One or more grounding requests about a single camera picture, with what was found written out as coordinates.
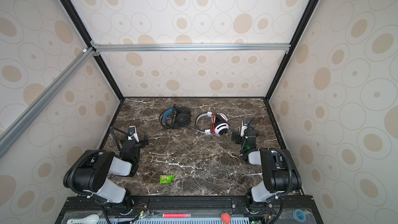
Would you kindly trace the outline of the black blue headphones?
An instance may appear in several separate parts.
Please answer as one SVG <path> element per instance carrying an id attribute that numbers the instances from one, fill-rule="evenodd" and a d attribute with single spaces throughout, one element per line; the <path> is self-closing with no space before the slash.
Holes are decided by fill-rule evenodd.
<path id="1" fill-rule="evenodd" d="M 173 105 L 159 116 L 159 123 L 166 129 L 185 128 L 191 123 L 191 111 L 185 106 Z"/>

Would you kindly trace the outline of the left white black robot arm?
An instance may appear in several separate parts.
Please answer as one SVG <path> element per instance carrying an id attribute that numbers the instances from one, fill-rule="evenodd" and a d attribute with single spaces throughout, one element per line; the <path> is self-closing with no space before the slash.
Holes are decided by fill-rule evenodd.
<path id="1" fill-rule="evenodd" d="M 116 185 L 108 176 L 134 177 L 140 165 L 141 149 L 149 144 L 149 139 L 147 135 L 140 139 L 134 125 L 126 131 L 110 127 L 109 133 L 119 155 L 101 149 L 85 151 L 66 172 L 63 185 L 79 195 L 95 196 L 104 203 L 131 209 L 130 191 Z"/>

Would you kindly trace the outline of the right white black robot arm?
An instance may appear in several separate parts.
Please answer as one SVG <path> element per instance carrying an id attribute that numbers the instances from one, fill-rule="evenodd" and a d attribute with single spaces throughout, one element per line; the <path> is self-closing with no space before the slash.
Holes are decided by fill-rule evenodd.
<path id="1" fill-rule="evenodd" d="M 257 148 L 257 137 L 257 131 L 248 126 L 232 134 L 232 142 L 241 146 L 240 158 L 262 170 L 262 181 L 247 193 L 249 203 L 271 202 L 300 190 L 302 180 L 291 153 L 286 149 Z"/>

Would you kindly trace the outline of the green snack packet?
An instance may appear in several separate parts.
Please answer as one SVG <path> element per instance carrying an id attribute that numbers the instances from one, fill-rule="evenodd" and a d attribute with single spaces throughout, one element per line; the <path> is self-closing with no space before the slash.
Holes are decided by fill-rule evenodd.
<path id="1" fill-rule="evenodd" d="M 160 175 L 160 184 L 170 184 L 174 178 L 175 175 Z"/>

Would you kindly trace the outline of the white plastic object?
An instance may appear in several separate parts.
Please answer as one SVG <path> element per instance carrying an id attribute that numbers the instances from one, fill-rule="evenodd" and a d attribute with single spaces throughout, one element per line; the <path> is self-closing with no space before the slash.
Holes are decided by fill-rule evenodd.
<path id="1" fill-rule="evenodd" d="M 99 220 L 99 215 L 91 214 L 84 218 L 71 218 L 67 221 L 67 224 L 97 224 Z"/>

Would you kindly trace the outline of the red round object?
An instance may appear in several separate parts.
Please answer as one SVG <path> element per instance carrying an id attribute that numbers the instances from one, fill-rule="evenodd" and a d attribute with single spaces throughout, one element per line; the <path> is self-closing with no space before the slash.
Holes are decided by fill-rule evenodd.
<path id="1" fill-rule="evenodd" d="M 221 216 L 221 221 L 223 224 L 230 224 L 231 223 L 231 216 L 228 213 L 222 213 Z"/>

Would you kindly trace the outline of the pink marker pen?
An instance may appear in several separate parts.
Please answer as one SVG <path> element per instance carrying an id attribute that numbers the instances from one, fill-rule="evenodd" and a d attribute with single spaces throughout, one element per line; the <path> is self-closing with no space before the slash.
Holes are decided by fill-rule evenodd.
<path id="1" fill-rule="evenodd" d="M 190 218 L 191 214 L 187 213 L 165 213 L 163 218 Z"/>

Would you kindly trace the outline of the blue tape roll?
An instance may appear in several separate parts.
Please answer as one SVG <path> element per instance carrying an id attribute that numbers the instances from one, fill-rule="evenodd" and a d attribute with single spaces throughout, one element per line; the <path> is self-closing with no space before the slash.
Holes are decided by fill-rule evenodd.
<path id="1" fill-rule="evenodd" d="M 298 223 L 306 222 L 306 214 L 301 209 L 296 209 L 292 213 L 293 218 Z"/>

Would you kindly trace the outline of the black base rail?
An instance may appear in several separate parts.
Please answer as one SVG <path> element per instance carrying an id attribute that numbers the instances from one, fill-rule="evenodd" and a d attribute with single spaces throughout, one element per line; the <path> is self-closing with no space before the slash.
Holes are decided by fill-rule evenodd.
<path id="1" fill-rule="evenodd" d="M 249 203 L 247 196 L 141 196 L 132 197 L 133 207 L 104 203 L 86 197 L 68 198 L 56 220 L 65 224 L 68 219 L 99 214 L 100 223 L 117 224 L 219 224 L 221 214 L 231 215 L 232 223 L 249 224 L 321 224 L 322 218 L 312 196 L 285 196 L 269 203 Z M 306 222 L 298 223 L 293 211 L 301 209 Z M 163 218 L 165 213 L 187 213 L 190 218 Z"/>

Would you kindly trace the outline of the back aluminium rail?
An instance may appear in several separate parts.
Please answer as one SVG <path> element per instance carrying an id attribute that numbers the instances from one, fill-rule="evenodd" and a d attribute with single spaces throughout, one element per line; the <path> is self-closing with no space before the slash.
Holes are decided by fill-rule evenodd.
<path id="1" fill-rule="evenodd" d="M 289 43 L 254 43 L 254 44 L 119 44 L 93 46 L 98 52 L 161 52 L 161 51 L 264 51 L 282 50 L 288 51 Z"/>

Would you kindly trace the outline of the aluminium rail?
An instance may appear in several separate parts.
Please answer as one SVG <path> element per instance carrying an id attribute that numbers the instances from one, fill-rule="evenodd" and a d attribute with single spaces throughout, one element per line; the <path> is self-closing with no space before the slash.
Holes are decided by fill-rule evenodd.
<path id="1" fill-rule="evenodd" d="M 94 55 L 94 48 L 88 47 L 82 52 L 39 97 L 9 126 L 1 135 L 1 157 L 3 157 L 19 137 L 32 124 L 37 116 L 63 89 L 86 60 Z"/>
<path id="2" fill-rule="evenodd" d="M 161 51 L 264 51 L 282 50 L 288 51 L 289 43 L 254 43 L 254 44 L 119 44 L 93 46 L 98 52 L 161 52 Z"/>

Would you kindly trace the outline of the left aluminium rail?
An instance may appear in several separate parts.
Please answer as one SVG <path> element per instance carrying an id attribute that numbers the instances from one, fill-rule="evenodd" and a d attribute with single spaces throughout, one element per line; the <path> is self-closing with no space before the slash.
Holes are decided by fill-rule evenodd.
<path id="1" fill-rule="evenodd" d="M 82 52 L 39 97 L 9 126 L 1 135 L 1 157 L 3 157 L 19 137 L 32 124 L 37 116 L 63 89 L 86 60 L 94 55 L 94 48 L 88 47 Z"/>

